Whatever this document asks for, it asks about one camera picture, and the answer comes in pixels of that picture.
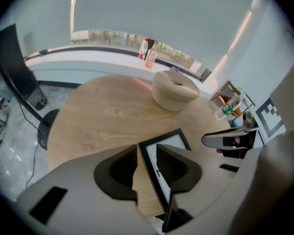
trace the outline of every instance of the round black base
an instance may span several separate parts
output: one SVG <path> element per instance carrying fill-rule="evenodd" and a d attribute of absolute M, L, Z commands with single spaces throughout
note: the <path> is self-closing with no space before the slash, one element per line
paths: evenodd
<path fill-rule="evenodd" d="M 44 121 L 46 121 L 50 126 L 46 126 L 43 122 L 39 124 L 37 139 L 40 146 L 44 148 L 45 150 L 47 150 L 50 129 L 59 111 L 60 111 L 59 109 L 52 110 L 44 116 Z"/>

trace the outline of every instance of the bottle with red cap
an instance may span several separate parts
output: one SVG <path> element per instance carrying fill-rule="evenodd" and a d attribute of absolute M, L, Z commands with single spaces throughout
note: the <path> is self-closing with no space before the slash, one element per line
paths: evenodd
<path fill-rule="evenodd" d="M 139 49 L 138 58 L 144 59 L 148 49 L 148 38 L 145 38 L 142 42 L 141 48 Z"/>

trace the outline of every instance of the black and white marker board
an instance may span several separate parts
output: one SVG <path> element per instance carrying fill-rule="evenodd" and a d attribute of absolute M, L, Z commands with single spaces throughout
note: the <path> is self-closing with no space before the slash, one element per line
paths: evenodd
<path fill-rule="evenodd" d="M 170 200 L 170 187 L 161 175 L 157 166 L 157 144 L 169 144 L 178 148 L 191 150 L 181 129 L 177 129 L 138 144 L 153 187 L 164 211 L 167 211 Z"/>

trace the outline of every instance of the table top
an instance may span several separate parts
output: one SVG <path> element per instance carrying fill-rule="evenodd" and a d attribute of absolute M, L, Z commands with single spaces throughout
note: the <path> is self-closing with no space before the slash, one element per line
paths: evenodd
<path fill-rule="evenodd" d="M 75 89 L 58 113 L 50 131 L 47 160 L 49 169 L 78 157 L 107 149 L 137 144 L 181 128 L 193 151 L 209 152 L 201 137 L 229 128 L 218 121 L 218 107 L 205 98 L 188 104 L 181 112 L 164 110 L 153 100 L 152 83 L 135 77 L 112 75 L 89 81 Z M 138 151 L 133 189 L 138 208 L 146 216 L 163 214 Z"/>

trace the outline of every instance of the black pole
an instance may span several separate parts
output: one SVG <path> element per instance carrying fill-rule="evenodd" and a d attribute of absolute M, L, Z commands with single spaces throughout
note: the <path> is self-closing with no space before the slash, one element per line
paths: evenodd
<path fill-rule="evenodd" d="M 6 74 L 4 68 L 1 66 L 0 62 L 0 75 L 5 82 L 7 88 L 12 92 L 14 97 L 40 122 L 42 122 L 46 127 L 51 127 L 48 122 L 46 122 L 24 99 L 22 94 L 18 91 L 18 89 L 13 84 L 11 78 L 8 74 Z"/>

